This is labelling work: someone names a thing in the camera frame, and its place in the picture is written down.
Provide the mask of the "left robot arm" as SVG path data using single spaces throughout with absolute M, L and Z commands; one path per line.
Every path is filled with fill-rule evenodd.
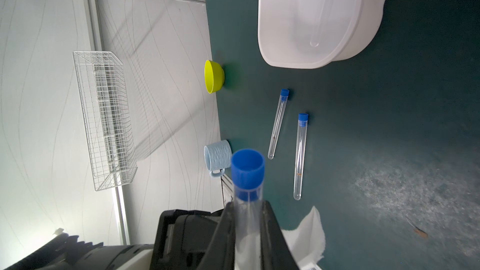
M 165 211 L 154 244 L 106 246 L 61 233 L 10 266 L 12 270 L 118 270 L 144 251 L 151 251 L 147 270 L 195 270 L 205 256 L 222 211 Z

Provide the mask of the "white wipe cloth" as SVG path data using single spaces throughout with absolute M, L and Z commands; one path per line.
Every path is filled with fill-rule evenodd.
M 282 229 L 287 246 L 300 270 L 321 270 L 326 236 L 318 209 L 313 206 L 294 230 Z

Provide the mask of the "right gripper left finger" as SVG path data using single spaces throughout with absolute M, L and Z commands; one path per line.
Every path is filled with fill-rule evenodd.
M 235 207 L 227 203 L 198 270 L 234 270 L 235 268 Z

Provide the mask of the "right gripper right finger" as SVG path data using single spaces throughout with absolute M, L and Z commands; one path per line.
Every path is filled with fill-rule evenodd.
M 260 236 L 262 270 L 299 269 L 268 201 L 262 202 Z

